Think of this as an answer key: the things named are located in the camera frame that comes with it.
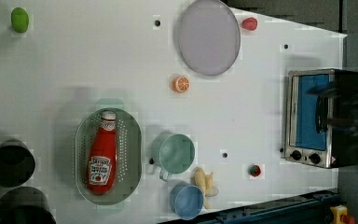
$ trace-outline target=plate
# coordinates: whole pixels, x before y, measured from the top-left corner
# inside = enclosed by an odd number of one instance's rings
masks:
[[[179,50],[186,64],[206,76],[220,75],[235,63],[241,46],[238,22],[218,0],[198,0],[180,20]]]

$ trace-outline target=toaster oven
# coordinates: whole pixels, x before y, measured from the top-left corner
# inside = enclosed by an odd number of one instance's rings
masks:
[[[327,119],[351,120],[341,99],[309,94],[328,86],[358,90],[358,73],[337,69],[291,71],[288,78],[284,156],[288,161],[323,168],[358,164],[358,136],[331,126]]]

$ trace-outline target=lime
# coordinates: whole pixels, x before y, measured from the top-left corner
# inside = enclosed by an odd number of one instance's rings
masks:
[[[30,23],[28,13],[21,7],[16,7],[11,11],[11,27],[17,33],[25,33]]]

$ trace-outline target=ketchup bottle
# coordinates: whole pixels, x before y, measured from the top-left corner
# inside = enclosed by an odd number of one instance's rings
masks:
[[[88,188],[94,194],[104,194],[115,181],[116,172],[116,114],[104,111],[101,127],[89,153]]]

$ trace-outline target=orange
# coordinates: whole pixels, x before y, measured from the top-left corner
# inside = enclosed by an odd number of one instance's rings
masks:
[[[172,84],[173,84],[173,89],[180,93],[187,91],[188,88],[190,87],[190,82],[188,81],[188,78],[185,76],[177,77]]]

